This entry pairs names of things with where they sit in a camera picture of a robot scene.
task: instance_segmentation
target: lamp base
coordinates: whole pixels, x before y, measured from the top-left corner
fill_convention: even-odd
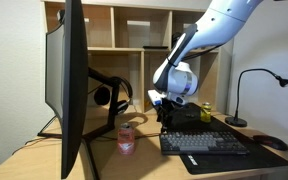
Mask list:
[[[227,117],[225,118],[225,122],[231,126],[236,126],[236,127],[246,127],[247,122],[243,119],[240,118],[235,118],[235,117]]]

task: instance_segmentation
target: desk mat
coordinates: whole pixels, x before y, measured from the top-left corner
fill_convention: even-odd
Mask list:
[[[250,151],[248,155],[180,155],[191,174],[247,170],[288,166],[288,161],[269,151],[249,137],[241,134],[212,116],[211,123],[203,123],[197,117],[200,108],[194,104],[172,114],[169,129],[230,131]]]

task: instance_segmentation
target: black headphones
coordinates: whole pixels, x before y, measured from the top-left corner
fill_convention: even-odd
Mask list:
[[[113,111],[115,115],[118,115],[125,112],[128,108],[129,102],[131,101],[133,96],[133,90],[131,84],[125,78],[113,76],[111,77],[111,79],[119,83],[119,85],[122,86],[125,91],[127,91],[126,94],[129,98],[128,100],[121,100],[116,103],[116,109],[114,109]],[[109,103],[110,99],[111,92],[105,86],[99,87],[94,93],[94,101],[97,105],[106,105]]]

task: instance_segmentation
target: white wall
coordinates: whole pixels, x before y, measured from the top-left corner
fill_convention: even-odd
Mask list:
[[[40,1],[0,0],[0,164],[52,117]]]
[[[230,86],[229,112],[234,115],[239,74],[267,68],[288,78],[288,1],[265,0],[236,36]],[[249,125],[288,143],[288,87],[271,75],[244,73],[240,86],[239,117]]]

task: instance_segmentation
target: computer monitor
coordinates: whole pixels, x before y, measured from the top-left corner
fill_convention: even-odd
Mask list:
[[[45,81],[45,101],[62,128],[61,178],[65,179],[79,151],[87,106],[88,52],[80,0],[66,0],[59,26],[46,34]]]

